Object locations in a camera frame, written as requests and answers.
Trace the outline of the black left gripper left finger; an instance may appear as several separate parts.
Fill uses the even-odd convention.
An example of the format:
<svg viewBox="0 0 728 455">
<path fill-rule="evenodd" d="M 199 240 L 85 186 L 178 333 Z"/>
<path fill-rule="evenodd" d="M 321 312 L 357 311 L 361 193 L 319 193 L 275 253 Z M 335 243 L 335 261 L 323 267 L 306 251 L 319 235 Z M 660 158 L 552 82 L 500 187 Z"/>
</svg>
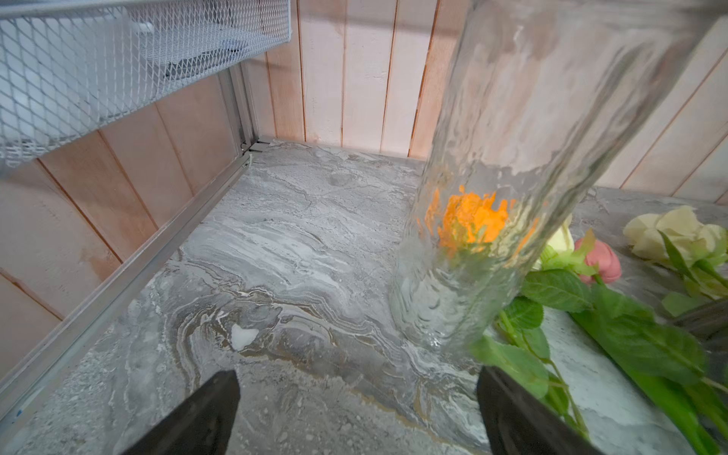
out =
<svg viewBox="0 0 728 455">
<path fill-rule="evenodd" d="M 125 453 L 224 454 L 240 398 L 235 371 L 220 371 Z"/>
</svg>

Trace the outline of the pink rose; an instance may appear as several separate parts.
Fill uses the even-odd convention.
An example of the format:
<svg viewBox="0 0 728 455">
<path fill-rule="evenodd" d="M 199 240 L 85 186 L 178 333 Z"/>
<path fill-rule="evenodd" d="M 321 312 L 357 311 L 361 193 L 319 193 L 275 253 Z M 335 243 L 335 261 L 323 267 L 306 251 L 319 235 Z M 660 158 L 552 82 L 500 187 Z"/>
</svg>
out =
<svg viewBox="0 0 728 455">
<path fill-rule="evenodd" d="M 707 382 L 707 353 L 686 330 L 657 322 L 650 308 L 608 288 L 621 277 L 616 254 L 597 241 L 585 264 L 596 269 L 595 308 L 572 318 L 674 425 L 696 454 L 719 454 L 706 419 L 727 436 L 727 407 Z"/>
</svg>

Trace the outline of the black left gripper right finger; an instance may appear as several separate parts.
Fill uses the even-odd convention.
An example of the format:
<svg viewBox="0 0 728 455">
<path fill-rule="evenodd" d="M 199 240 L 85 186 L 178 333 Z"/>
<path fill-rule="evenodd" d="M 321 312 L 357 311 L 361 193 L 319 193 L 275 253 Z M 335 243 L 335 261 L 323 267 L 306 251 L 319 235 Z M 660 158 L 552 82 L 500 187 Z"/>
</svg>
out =
<svg viewBox="0 0 728 455">
<path fill-rule="evenodd" d="M 494 454 L 601 453 L 498 367 L 481 369 L 476 396 Z"/>
</svg>

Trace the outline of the clear glass cylinder vase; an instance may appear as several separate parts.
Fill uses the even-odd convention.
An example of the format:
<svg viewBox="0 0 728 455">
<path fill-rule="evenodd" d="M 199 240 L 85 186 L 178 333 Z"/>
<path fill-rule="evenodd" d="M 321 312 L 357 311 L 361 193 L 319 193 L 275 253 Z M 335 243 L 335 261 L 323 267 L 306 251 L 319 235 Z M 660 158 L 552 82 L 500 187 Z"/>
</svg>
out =
<svg viewBox="0 0 728 455">
<path fill-rule="evenodd" d="M 394 325 L 456 351 L 513 300 L 551 235 L 662 104 L 723 1 L 477 1 L 454 51 L 397 258 Z M 436 189 L 519 208 L 482 252 L 423 232 Z"/>
</svg>

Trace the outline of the orange rose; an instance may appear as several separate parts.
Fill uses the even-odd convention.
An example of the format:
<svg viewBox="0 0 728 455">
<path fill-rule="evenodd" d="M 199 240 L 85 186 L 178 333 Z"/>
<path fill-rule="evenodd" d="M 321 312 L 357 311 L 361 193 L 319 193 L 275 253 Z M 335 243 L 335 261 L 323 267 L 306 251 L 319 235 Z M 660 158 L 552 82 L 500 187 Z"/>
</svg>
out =
<svg viewBox="0 0 728 455">
<path fill-rule="evenodd" d="M 466 193 L 460 186 L 458 195 L 451 195 L 441 204 L 436 189 L 423 219 L 417 219 L 420 232 L 426 228 L 436 235 L 439 248 L 454 254 L 461 250 L 482 252 L 499 239 L 508 221 L 519 208 L 516 199 L 497 202 L 496 193 Z"/>
</svg>

